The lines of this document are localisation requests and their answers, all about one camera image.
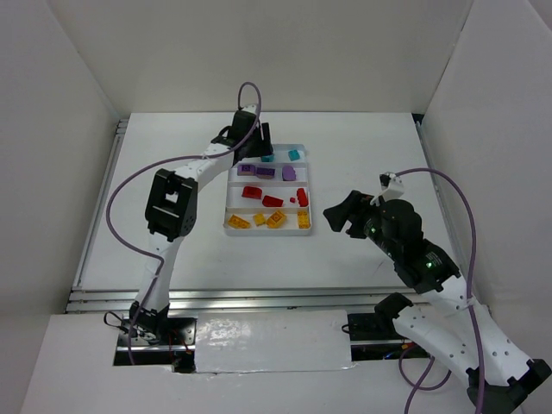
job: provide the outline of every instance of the small red object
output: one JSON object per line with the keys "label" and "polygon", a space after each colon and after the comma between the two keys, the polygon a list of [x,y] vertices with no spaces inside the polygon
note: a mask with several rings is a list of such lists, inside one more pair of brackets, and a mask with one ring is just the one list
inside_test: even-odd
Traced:
{"label": "small red object", "polygon": [[272,196],[265,196],[262,199],[262,205],[265,207],[281,207],[284,205],[284,200]]}
{"label": "small red object", "polygon": [[304,188],[299,188],[297,190],[297,198],[299,199],[299,205],[301,207],[309,205],[309,199],[307,198],[307,193],[304,191]]}
{"label": "small red object", "polygon": [[245,198],[255,198],[257,200],[260,200],[262,198],[262,189],[260,189],[259,187],[246,185],[245,187],[243,187],[243,193],[241,194],[241,196]]}

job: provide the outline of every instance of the white tray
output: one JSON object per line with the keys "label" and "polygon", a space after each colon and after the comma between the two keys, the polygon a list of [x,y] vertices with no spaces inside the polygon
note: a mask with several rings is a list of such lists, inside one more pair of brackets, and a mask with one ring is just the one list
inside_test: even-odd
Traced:
{"label": "white tray", "polygon": [[[301,158],[290,161],[288,152],[296,149]],[[274,161],[262,162],[260,158],[244,159],[229,170],[228,183],[226,186],[226,210],[224,212],[224,232],[227,235],[309,235],[312,230],[311,214],[311,192],[309,188],[308,163],[306,151],[303,145],[298,144],[273,144]],[[251,164],[255,167],[274,168],[276,174],[273,179],[260,179],[256,176],[238,175],[238,166],[242,164]],[[295,169],[295,181],[284,181],[282,179],[282,167],[291,165]],[[282,198],[284,205],[282,207],[265,207],[262,200],[242,197],[243,187],[251,185],[262,189],[262,197],[273,196]],[[304,188],[309,199],[309,205],[299,207],[296,203],[290,202],[290,198],[297,199],[297,190]],[[278,229],[269,229],[266,224],[259,227],[254,222],[253,216],[262,213],[268,219],[276,210],[282,211],[287,215],[284,224]],[[298,211],[307,211],[309,213],[310,227],[300,229],[298,226]],[[228,220],[235,214],[244,220],[247,220],[251,227],[249,229],[234,229],[228,225]]]}

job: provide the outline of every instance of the purple cable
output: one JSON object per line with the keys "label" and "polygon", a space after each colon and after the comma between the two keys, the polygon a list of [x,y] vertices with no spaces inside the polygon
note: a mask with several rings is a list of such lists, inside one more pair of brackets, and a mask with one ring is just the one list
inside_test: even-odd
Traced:
{"label": "purple cable", "polygon": [[[400,371],[400,374],[403,376],[403,378],[405,379],[405,381],[410,385],[410,386],[416,386],[416,384],[414,384],[410,378],[408,378],[406,376],[406,373],[405,373],[405,370],[403,369],[403,360],[405,359],[405,357],[408,355],[409,352],[411,352],[414,348],[417,348],[417,345],[416,346],[413,346],[413,347],[409,347],[407,349],[405,349],[403,351],[403,353],[400,355],[400,357],[398,358],[398,370]],[[452,375],[452,372],[449,370],[447,372],[447,375],[445,375],[445,378],[439,383],[437,384],[436,386],[419,386],[417,389],[420,390],[420,391],[434,391],[434,390],[438,390],[439,388],[441,388],[442,386],[444,386],[447,381],[449,380],[450,378],[450,375]]]}
{"label": "purple cable", "polygon": [[[255,89],[256,94],[257,94],[257,108],[256,108],[256,111],[255,111],[255,121],[253,122],[253,125],[251,126],[251,129],[245,134],[243,139],[240,142],[238,142],[234,147],[232,147],[231,149],[229,149],[228,151],[225,151],[223,153],[211,155],[208,158],[211,158],[211,159],[212,158],[221,158],[225,155],[233,153],[236,149],[238,149],[243,144],[245,144],[245,142],[253,134],[255,128],[257,127],[257,124],[260,122],[260,111],[261,111],[261,106],[262,106],[262,100],[260,98],[260,90],[257,87],[257,85],[254,84],[253,82],[244,82],[243,84],[241,84],[240,89],[238,91],[238,108],[241,108],[240,104],[241,104],[241,101],[242,101],[242,92],[243,92],[243,88],[245,88],[246,86],[253,87]],[[174,161],[201,160],[203,158],[204,157],[202,155],[182,155],[182,156],[179,156],[179,157],[167,158],[166,160],[156,161],[153,164],[149,164],[147,166],[144,166],[143,168],[141,168],[140,170],[138,170],[137,172],[133,173],[128,178],[126,178],[120,185],[118,185],[117,188],[111,194],[111,197],[110,197],[110,199],[107,203],[107,206],[106,206],[106,209],[105,209],[105,221],[107,222],[107,227],[109,228],[111,234],[126,248],[129,248],[130,250],[132,250],[132,251],[134,251],[138,254],[143,254],[144,256],[152,257],[152,258],[157,259],[159,261],[159,265],[157,266],[157,270],[155,271],[155,277],[152,279],[152,282],[149,285],[149,287],[146,291],[146,294],[144,295],[144,299],[138,305],[138,309],[136,310],[136,313],[135,313],[134,317],[132,318],[132,321],[130,321],[129,336],[128,336],[127,345],[128,345],[128,349],[129,349],[129,359],[130,359],[130,363],[132,365],[135,364],[134,357],[132,356],[132,335],[134,334],[134,326],[136,325],[136,320],[138,319],[138,315],[140,315],[140,312],[141,312],[143,306],[147,303],[147,300],[149,299],[149,295],[151,294],[152,290],[154,289],[155,283],[157,281],[157,277],[159,276],[159,273],[160,273],[161,269],[165,265],[165,259],[163,259],[161,256],[159,256],[157,254],[154,254],[154,253],[148,252],[147,250],[143,250],[141,248],[138,248],[134,244],[132,244],[129,241],[126,241],[122,238],[122,236],[116,231],[115,227],[113,226],[113,222],[111,221],[111,208],[113,207],[113,202],[115,201],[115,198],[116,198],[117,194],[119,194],[119,192],[121,192],[121,190],[124,188],[124,186],[126,184],[128,184],[130,181],[132,181],[133,179],[135,179],[139,175],[145,173],[146,171],[151,170],[152,168],[155,168],[155,167],[163,165],[163,164],[167,164],[169,162],[174,162]]]}
{"label": "purple cable", "polygon": [[421,385],[423,383],[423,380],[425,380],[425,378],[428,376],[428,374],[430,373],[431,371],[431,368],[433,367],[433,364],[435,363],[435,357],[431,357],[430,358],[430,364],[428,365],[427,368],[425,368],[425,371],[423,371],[423,374],[422,376],[420,377],[420,379],[417,381],[417,383],[414,385],[414,388],[412,388],[412,391],[411,391],[411,395],[408,396],[408,399],[406,400],[406,405],[405,405],[405,414],[408,414],[408,411],[410,411],[411,409],[411,404],[412,404],[412,400],[414,399],[414,395],[416,394],[416,391],[419,390],[421,388]]}
{"label": "purple cable", "polygon": [[[472,251],[470,254],[469,266],[467,268],[467,281],[466,281],[466,285],[467,285],[466,296],[467,296],[467,300],[469,300],[473,296],[472,289],[473,289],[474,268],[475,268],[475,252],[477,251],[477,235],[475,231],[475,219],[474,219],[474,213],[472,212],[472,208],[470,207],[469,202],[467,201],[467,198],[462,192],[462,190],[460,189],[460,187],[444,172],[436,170],[435,168],[421,167],[421,168],[412,168],[410,170],[396,172],[396,175],[398,177],[401,177],[403,175],[412,174],[412,173],[432,173],[432,174],[438,175],[443,179],[446,179],[448,183],[451,184],[453,188],[456,190],[462,202],[464,203],[464,207],[466,207],[467,218],[469,219],[469,227],[472,232]],[[480,368],[479,388],[477,390],[477,403],[475,405],[475,414],[481,414],[483,410],[483,400],[485,397],[485,361],[484,361],[485,357],[483,355],[483,344],[481,342],[480,328],[477,323],[477,318],[475,316],[475,309],[472,305],[469,305],[468,311],[469,311],[469,316],[472,320],[472,325],[474,326],[475,344],[477,345],[477,358],[478,358],[478,363]],[[413,393],[416,393],[416,391],[419,389],[419,385],[422,384],[420,381],[418,381],[418,383],[417,383],[418,387],[414,387],[412,389],[412,396],[413,396]]]}

